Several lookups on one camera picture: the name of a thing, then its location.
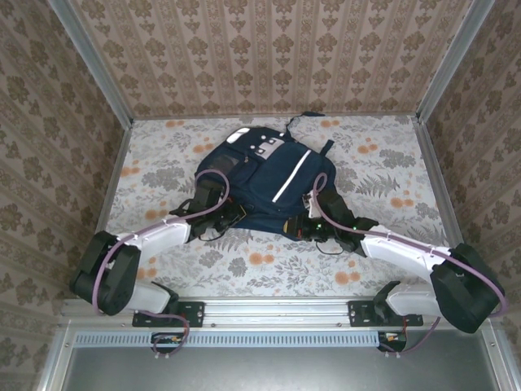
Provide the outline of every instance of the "backpack strap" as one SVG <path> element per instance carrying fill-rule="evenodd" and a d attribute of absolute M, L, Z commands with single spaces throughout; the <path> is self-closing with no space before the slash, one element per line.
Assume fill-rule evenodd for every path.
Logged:
<path fill-rule="evenodd" d="M 290 132 L 290 125 L 291 123 L 296 120 L 297 118 L 301 118 L 302 116 L 326 116 L 325 114 L 321 114 L 320 112 L 303 112 L 302 114 L 300 114 L 299 116 L 294 116 L 293 118 L 291 118 L 291 120 L 289 121 L 289 123 L 286 125 L 286 133 L 285 133 L 285 137 L 286 138 L 289 138 L 289 139 L 292 139 L 293 137 L 291 136 L 291 132 Z"/>
<path fill-rule="evenodd" d="M 324 145 L 324 147 L 322 147 L 322 150 L 320 151 L 320 154 L 322 156 L 325 156 L 327 152 L 329 152 L 329 150 L 331 149 L 331 147 L 333 147 L 333 144 L 335 142 L 333 140 L 327 140 L 326 142 L 326 145 Z"/>

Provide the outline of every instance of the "backpack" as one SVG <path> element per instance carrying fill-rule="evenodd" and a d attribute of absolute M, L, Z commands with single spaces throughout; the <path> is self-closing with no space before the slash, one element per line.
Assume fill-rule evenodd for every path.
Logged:
<path fill-rule="evenodd" d="M 285 133 L 266 127 L 238 129 L 199 164 L 195 174 L 218 169 L 230 181 L 230 197 L 247 212 L 234 227 L 285 235 L 286 220 L 306 212 L 303 197 L 312 190 L 317 175 L 327 174 L 324 189 L 335 188 L 336 169 L 326 157 L 333 141 L 328 140 L 320 153 L 312 151 L 291 136 L 294 120 Z M 208 176 L 224 185 L 218 175 Z"/>

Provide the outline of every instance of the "backpack pocket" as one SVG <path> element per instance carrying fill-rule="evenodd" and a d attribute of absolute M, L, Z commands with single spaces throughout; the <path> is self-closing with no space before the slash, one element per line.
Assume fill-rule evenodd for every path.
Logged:
<path fill-rule="evenodd" d="M 294 207 L 309 192 L 322 157 L 300 143 L 284 143 L 250 179 L 251 192 L 272 208 Z"/>
<path fill-rule="evenodd" d="M 198 172 L 204 169 L 218 169 L 228 178 L 233 187 L 241 186 L 247 182 L 256 172 L 257 167 L 257 162 L 248 158 L 246 154 L 241 154 L 230 148 L 217 148 L 203 159 Z M 214 177 L 222 182 L 218 175 Z"/>

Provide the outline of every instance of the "black cable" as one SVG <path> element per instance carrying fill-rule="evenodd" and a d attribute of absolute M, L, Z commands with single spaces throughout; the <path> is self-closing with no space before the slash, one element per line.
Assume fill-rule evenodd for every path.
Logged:
<path fill-rule="evenodd" d="M 229 230 L 229 228 L 226 228 L 226 229 L 222 232 L 222 234 L 220 234 L 219 236 L 216 236 L 215 238 L 211 238 L 211 239 L 201 239 L 201 236 L 202 236 L 202 235 L 201 235 L 201 236 L 199 236 L 197 239 L 199 239 L 201 242 L 212 242 L 212 241 L 214 241 L 214 240 L 217 240 L 217 239 L 222 238 L 228 230 Z"/>
<path fill-rule="evenodd" d="M 320 247 L 318 247 L 318 242 L 315 242 L 315 247 L 317 248 L 318 251 L 320 251 L 324 255 L 340 255 L 341 253 L 344 252 L 344 249 L 342 248 L 342 251 L 340 253 L 326 253 L 325 251 L 322 251 L 320 249 Z"/>

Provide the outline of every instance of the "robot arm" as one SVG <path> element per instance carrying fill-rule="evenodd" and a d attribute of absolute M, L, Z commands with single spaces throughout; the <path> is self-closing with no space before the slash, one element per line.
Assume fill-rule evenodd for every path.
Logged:
<path fill-rule="evenodd" d="M 321 192 L 316 201 L 318 209 L 330 219 L 303 214 L 288 220 L 284 227 L 286 233 L 318 242 L 335 239 L 346 251 L 390 262 L 424 280 L 425 283 L 419 284 L 393 281 L 376 295 L 375 310 L 383 318 L 382 323 L 384 318 L 393 315 L 434 315 L 446 318 L 461 331 L 472 333 L 499 304 L 500 295 L 505 294 L 494 273 L 467 244 L 456 248 L 431 246 L 398 235 L 375 220 L 355 218 L 335 190 Z M 327 220 L 334 220 L 339 223 L 336 226 L 348 230 L 339 230 Z M 454 259 L 460 266 L 447 258 Z"/>
<path fill-rule="evenodd" d="M 194 199 L 172 211 L 179 216 L 177 221 L 163 220 L 150 230 L 130 235 L 99 232 L 91 240 L 72 277 L 71 290 L 92 303 L 95 280 L 101 273 L 103 260 L 111 248 L 125 239 L 109 260 L 112 268 L 103 267 L 103 276 L 98 286 L 98 308 L 109 315 L 118 314 L 122 310 L 175 313 L 178 299 L 175 292 L 157 283 L 136 281 L 139 259 L 148 259 L 166 248 L 185 244 L 201 236 L 209 227 L 223 232 L 240 221 L 245 216 L 244 209 L 231 200 L 219 201 L 221 193 L 222 186 L 203 180 L 198 183 Z M 318 242 L 334 238 L 346 251 L 391 262 L 425 281 L 415 285 L 395 281 L 386 285 L 374 300 L 374 311 L 383 323 L 389 316 L 429 314 L 445 317 L 464 332 L 477 330 L 499 303 L 498 295 L 483 279 L 448 262 L 444 255 L 477 270 L 504 295 L 492 271 L 468 245 L 459 244 L 456 248 L 431 247 L 431 251 L 426 253 L 422 249 L 426 245 L 417 240 L 390 232 L 375 220 L 355 218 L 334 190 L 321 192 L 317 202 L 327 217 L 348 227 L 348 231 L 339 230 L 322 217 L 311 218 L 303 214 L 287 221 L 284 226 L 287 235 Z M 221 207 L 212 213 L 190 218 L 194 213 L 200 214 L 218 203 L 221 203 Z"/>

